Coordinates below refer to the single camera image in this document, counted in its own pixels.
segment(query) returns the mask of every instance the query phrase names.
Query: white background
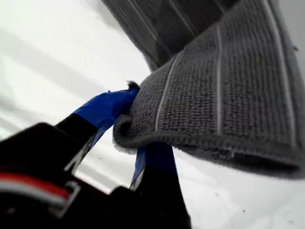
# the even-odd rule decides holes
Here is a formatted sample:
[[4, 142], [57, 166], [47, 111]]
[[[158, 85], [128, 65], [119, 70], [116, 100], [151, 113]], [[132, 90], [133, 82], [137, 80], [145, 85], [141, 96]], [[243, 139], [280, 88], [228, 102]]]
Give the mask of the white background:
[[[305, 1], [280, 6], [305, 72]], [[100, 0], [0, 0], [0, 139], [40, 121], [56, 124], [95, 95], [148, 74]], [[304, 181], [248, 174], [180, 151], [175, 158], [194, 228], [305, 228]], [[109, 192], [129, 186], [134, 161], [113, 147], [110, 130], [77, 175]]]

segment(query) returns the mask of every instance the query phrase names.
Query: white stripe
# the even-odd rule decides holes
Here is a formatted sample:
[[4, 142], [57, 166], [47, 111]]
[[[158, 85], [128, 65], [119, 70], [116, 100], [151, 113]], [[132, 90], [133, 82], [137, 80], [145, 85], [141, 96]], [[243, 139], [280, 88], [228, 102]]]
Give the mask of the white stripe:
[[32, 197], [52, 205], [63, 206], [67, 200], [61, 196], [48, 193], [37, 187], [19, 182], [0, 181], [0, 193], [16, 193], [24, 196]]
[[68, 171], [72, 166], [72, 171], [71, 174], [75, 174], [78, 166], [81, 163], [81, 159], [83, 157], [83, 155], [85, 154], [85, 149], [86, 149], [86, 145], [72, 158], [72, 160], [65, 166], [65, 168], [63, 169], [64, 171]]
[[296, 142], [295, 142], [295, 116], [294, 116], [294, 111], [293, 111], [291, 92], [290, 92], [290, 88], [289, 88], [289, 79], [288, 79], [288, 74], [287, 74], [287, 67], [286, 67], [285, 59], [284, 59], [284, 51], [283, 51], [283, 47], [282, 47], [282, 44], [281, 44], [280, 31], [279, 31], [279, 28], [277, 27], [275, 17], [272, 13], [269, 2], [267, 0], [263, 0], [262, 2], [264, 4], [264, 7], [265, 7], [265, 9], [267, 11], [267, 14], [269, 16], [270, 23], [271, 23], [271, 26], [272, 26], [273, 32], [274, 32], [275, 43], [277, 45], [278, 56], [279, 56], [279, 59], [280, 59], [281, 76], [283, 78], [283, 83], [284, 83], [285, 98], [286, 98], [287, 110], [288, 110], [289, 122], [290, 122], [290, 130], [291, 130], [290, 143], [291, 143], [292, 147], [295, 147], [296, 146]]
[[137, 9], [137, 7], [135, 6], [136, 2], [132, 2], [131, 0], [127, 0], [129, 2], [129, 4], [131, 5], [131, 7], [134, 9], [134, 11], [137, 13], [137, 15], [140, 17], [141, 21], [143, 22], [144, 26], [146, 27], [146, 29], [148, 30], [149, 34], [152, 36], [152, 38], [156, 41], [157, 44], [160, 45], [160, 47], [169, 55], [172, 55], [172, 52], [168, 49], [168, 47], [166, 45], [164, 45], [164, 43], [162, 41], [158, 42], [157, 41], [157, 37], [155, 36], [155, 34], [153, 33], [153, 31], [151, 30], [151, 27], [146, 23], [144, 16], [142, 16], [141, 12]]
[[178, 8], [176, 7], [176, 5], [173, 3], [173, 0], [169, 0], [169, 3], [172, 5], [173, 9], [177, 12], [178, 16], [181, 18], [181, 20], [183, 21], [183, 23], [186, 25], [186, 27], [189, 29], [189, 31], [191, 32], [191, 34], [193, 35], [193, 37], [195, 37], [195, 33], [194, 31], [191, 29], [190, 25], [187, 23], [186, 19], [184, 18], [184, 16], [180, 13], [180, 11], [178, 10]]
[[219, 9], [221, 10], [221, 12], [224, 14], [224, 9], [223, 7], [219, 4], [218, 0], [214, 0], [215, 3], [218, 5]]
[[219, 24], [217, 24], [217, 37], [219, 44], [219, 54], [216, 68], [216, 87], [217, 87], [217, 133], [221, 133], [221, 114], [222, 114], [222, 94], [221, 94], [221, 60], [223, 54], [223, 44], [220, 35]]
[[163, 105], [163, 102], [164, 102], [164, 98], [166, 96], [166, 91], [167, 91], [167, 88], [168, 88], [168, 84], [170, 82], [170, 78], [171, 78], [171, 75], [172, 75], [172, 71], [173, 71], [173, 68], [174, 66], [176, 65], [176, 62], [178, 60], [178, 58], [180, 57], [180, 55], [182, 54], [183, 51], [181, 51], [175, 58], [172, 66], [171, 66], [171, 69], [168, 73], [168, 76], [167, 76], [167, 79], [166, 79], [166, 83], [165, 83], [165, 88], [164, 88], [164, 91], [163, 91], [163, 94], [162, 94], [162, 98], [161, 98], [161, 101], [159, 103], [159, 107], [158, 107], [158, 111], [157, 111], [157, 116], [156, 116], [156, 122], [155, 122], [155, 126], [154, 126], [154, 130], [157, 131], [158, 130], [158, 122], [159, 122], [159, 116], [160, 116], [160, 112], [161, 112], [161, 109], [162, 109], [162, 105]]

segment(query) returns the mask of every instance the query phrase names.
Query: folded towel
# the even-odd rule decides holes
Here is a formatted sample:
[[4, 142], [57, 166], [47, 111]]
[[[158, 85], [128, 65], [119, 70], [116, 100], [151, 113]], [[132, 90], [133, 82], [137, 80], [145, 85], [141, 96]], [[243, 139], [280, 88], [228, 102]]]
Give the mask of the folded towel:
[[155, 70], [237, 0], [102, 0]]
[[272, 0], [242, 0], [140, 85], [113, 128], [125, 148], [166, 142], [242, 170], [299, 177], [304, 82]]

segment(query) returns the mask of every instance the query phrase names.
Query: gray fabric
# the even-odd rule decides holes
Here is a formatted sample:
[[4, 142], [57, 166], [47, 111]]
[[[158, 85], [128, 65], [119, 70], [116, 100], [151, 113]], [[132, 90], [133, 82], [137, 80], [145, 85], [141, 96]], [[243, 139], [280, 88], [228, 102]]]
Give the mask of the gray fabric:
[[243, 170], [302, 174], [304, 85], [273, 2], [239, 2], [140, 88], [114, 125], [119, 146], [160, 141]]
[[102, 0], [155, 70], [237, 0]]

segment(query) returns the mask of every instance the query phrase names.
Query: towel stitching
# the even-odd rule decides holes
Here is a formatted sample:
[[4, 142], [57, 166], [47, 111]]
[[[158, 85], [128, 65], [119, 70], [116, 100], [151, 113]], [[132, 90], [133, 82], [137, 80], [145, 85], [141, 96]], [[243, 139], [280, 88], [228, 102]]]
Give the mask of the towel stitching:
[[219, 4], [218, 0], [214, 0], [215, 3], [217, 4], [217, 6], [219, 7], [219, 9], [221, 10], [221, 12], [224, 14], [224, 9], [222, 8], [222, 6]]
[[180, 11], [178, 10], [178, 8], [176, 7], [176, 5], [173, 3], [173, 0], [169, 0], [169, 3], [171, 4], [172, 8], [176, 11], [178, 17], [180, 17], [180, 19], [183, 21], [183, 23], [185, 24], [185, 26], [189, 29], [189, 31], [191, 32], [191, 34], [193, 35], [193, 37], [195, 37], [195, 33], [193, 32], [193, 30], [191, 29], [190, 25], [188, 24], [188, 22], [186, 21], [185, 17], [180, 13]]
[[160, 42], [157, 42], [157, 38], [155, 36], [155, 34], [153, 33], [153, 31], [151, 30], [151, 27], [147, 24], [147, 22], [145, 21], [144, 16], [141, 15], [141, 12], [137, 9], [137, 7], [135, 6], [136, 3], [133, 3], [131, 0], [128, 0], [129, 4], [131, 5], [131, 7], [134, 9], [134, 11], [137, 13], [137, 15], [140, 17], [140, 20], [143, 22], [143, 25], [147, 28], [149, 34], [152, 36], [152, 38], [155, 40], [155, 42], [157, 44], [159, 44], [162, 49], [169, 55], [171, 56], [172, 55], [172, 52], [167, 48], [166, 45], [160, 43]]
[[221, 134], [221, 113], [222, 113], [222, 94], [221, 94], [221, 59], [223, 54], [223, 45], [220, 35], [219, 24], [217, 24], [217, 38], [219, 44], [219, 54], [216, 68], [216, 87], [217, 87], [217, 133]]
[[287, 74], [287, 67], [285, 64], [284, 60], [284, 51], [283, 47], [281, 44], [281, 38], [280, 38], [280, 33], [279, 33], [279, 28], [276, 24], [274, 15], [271, 11], [270, 4], [267, 0], [263, 0], [263, 5], [264, 8], [267, 12], [267, 15], [269, 16], [271, 27], [274, 32], [275, 36], [275, 43], [277, 45], [277, 50], [278, 50], [278, 55], [280, 59], [280, 65], [281, 65], [281, 76], [283, 78], [283, 83], [284, 83], [284, 90], [285, 90], [285, 98], [286, 98], [286, 103], [287, 103], [287, 110], [288, 110], [288, 115], [289, 115], [289, 120], [290, 120], [290, 128], [291, 128], [291, 134], [290, 134], [290, 142], [293, 148], [296, 146], [295, 142], [295, 117], [294, 117], [294, 111], [293, 111], [293, 105], [292, 105], [292, 97], [291, 97], [291, 92], [289, 89], [289, 79], [288, 79], [288, 74]]
[[163, 102], [164, 102], [164, 99], [165, 99], [165, 95], [166, 95], [166, 91], [167, 91], [167, 88], [168, 88], [168, 85], [169, 85], [169, 81], [170, 81], [170, 78], [171, 78], [171, 75], [172, 75], [172, 72], [173, 72], [173, 68], [176, 65], [176, 63], [178, 61], [178, 58], [180, 57], [181, 54], [182, 54], [182, 52], [180, 52], [176, 56], [175, 60], [173, 61], [172, 66], [171, 66], [171, 69], [170, 69], [170, 71], [168, 73], [168, 76], [167, 76], [167, 79], [166, 79], [166, 83], [165, 83], [165, 87], [164, 87], [164, 91], [163, 91], [163, 94], [162, 94], [162, 97], [161, 97], [161, 100], [160, 100], [160, 103], [159, 103], [158, 111], [157, 111], [157, 116], [156, 116], [156, 121], [155, 121], [155, 126], [154, 126], [154, 130], [155, 131], [158, 130], [159, 116], [160, 116], [161, 108], [163, 106]]

